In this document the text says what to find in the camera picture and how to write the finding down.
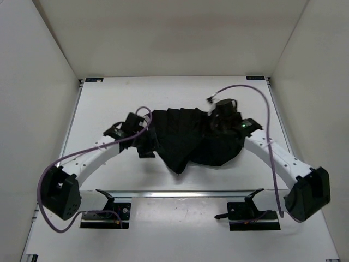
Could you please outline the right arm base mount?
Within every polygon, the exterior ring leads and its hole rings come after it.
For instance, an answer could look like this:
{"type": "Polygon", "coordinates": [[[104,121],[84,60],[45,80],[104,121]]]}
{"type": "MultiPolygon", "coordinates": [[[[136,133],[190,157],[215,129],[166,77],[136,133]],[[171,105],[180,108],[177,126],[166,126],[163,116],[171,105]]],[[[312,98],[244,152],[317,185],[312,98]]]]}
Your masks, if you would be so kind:
{"type": "Polygon", "coordinates": [[[260,188],[244,197],[243,201],[227,202],[227,212],[214,216],[216,220],[228,219],[230,231],[275,231],[280,230],[276,211],[257,209],[254,197],[261,192],[260,188]]]}

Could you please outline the blue label sticker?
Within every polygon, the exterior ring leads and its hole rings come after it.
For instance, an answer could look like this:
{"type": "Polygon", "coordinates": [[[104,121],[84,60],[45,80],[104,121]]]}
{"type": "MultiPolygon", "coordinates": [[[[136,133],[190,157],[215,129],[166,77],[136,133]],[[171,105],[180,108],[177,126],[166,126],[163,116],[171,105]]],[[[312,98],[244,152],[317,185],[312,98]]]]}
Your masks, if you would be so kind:
{"type": "Polygon", "coordinates": [[[265,77],[264,76],[246,76],[246,79],[248,81],[264,81],[265,77]]]}
{"type": "Polygon", "coordinates": [[[85,82],[103,82],[104,78],[85,78],[85,82]]]}

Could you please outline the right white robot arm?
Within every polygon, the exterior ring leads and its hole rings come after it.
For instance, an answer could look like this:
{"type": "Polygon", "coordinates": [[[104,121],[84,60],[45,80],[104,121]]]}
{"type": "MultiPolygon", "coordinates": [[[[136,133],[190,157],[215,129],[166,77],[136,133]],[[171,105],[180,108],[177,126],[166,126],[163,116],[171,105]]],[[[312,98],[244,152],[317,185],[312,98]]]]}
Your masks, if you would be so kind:
{"type": "Polygon", "coordinates": [[[259,157],[279,176],[288,190],[257,189],[245,197],[245,214],[253,219],[263,212],[287,212],[295,221],[304,222],[330,202],[329,173],[322,167],[314,169],[279,146],[265,130],[251,118],[220,121],[221,135],[237,136],[237,142],[259,157]]]}

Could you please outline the black pleated skirt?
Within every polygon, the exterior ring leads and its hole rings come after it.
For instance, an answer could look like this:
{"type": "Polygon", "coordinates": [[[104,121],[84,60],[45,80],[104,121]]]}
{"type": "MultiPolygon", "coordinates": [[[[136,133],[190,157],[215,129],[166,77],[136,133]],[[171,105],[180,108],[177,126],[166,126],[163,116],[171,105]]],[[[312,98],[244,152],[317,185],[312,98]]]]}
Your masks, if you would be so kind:
{"type": "Polygon", "coordinates": [[[150,131],[154,151],[166,166],[181,174],[189,162],[218,167],[241,152],[244,138],[235,131],[212,130],[212,118],[195,109],[153,110],[150,131]]]}

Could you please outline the left blue label sticker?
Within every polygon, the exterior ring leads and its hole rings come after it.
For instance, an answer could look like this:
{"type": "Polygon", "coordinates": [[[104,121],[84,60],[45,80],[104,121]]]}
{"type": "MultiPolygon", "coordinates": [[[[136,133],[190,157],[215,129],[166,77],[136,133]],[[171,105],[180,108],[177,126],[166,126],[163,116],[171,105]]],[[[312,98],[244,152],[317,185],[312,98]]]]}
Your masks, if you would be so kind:
{"type": "Polygon", "coordinates": [[[103,82],[104,78],[85,78],[85,82],[103,82]]]}

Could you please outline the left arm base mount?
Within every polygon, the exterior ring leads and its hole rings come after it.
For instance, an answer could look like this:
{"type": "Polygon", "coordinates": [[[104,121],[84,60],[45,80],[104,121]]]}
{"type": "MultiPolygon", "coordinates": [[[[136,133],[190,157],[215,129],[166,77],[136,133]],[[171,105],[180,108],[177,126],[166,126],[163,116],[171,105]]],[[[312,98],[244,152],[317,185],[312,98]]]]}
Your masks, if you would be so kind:
{"type": "Polygon", "coordinates": [[[81,229],[129,228],[131,198],[115,197],[100,189],[82,191],[81,196],[81,229]]]}

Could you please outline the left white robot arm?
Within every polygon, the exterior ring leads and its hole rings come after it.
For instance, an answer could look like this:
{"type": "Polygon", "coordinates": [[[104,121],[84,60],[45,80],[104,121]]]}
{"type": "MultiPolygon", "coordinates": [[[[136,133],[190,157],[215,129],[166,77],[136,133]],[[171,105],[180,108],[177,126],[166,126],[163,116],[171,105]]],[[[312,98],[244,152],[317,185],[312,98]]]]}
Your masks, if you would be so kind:
{"type": "Polygon", "coordinates": [[[83,183],[102,165],[130,147],[141,147],[152,137],[151,121],[117,122],[105,130],[93,147],[49,165],[40,177],[38,204],[45,217],[48,209],[66,221],[79,213],[96,211],[101,217],[115,214],[111,196],[101,189],[81,191],[83,183]]]}

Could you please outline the right blue label sticker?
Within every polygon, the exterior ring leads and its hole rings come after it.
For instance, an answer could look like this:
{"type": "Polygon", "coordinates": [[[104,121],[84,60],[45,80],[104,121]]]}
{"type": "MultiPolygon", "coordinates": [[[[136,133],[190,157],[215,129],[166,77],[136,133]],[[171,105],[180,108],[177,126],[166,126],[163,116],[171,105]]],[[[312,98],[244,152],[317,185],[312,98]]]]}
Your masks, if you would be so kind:
{"type": "Polygon", "coordinates": [[[246,76],[246,79],[248,81],[264,81],[265,77],[264,76],[246,76]]]}

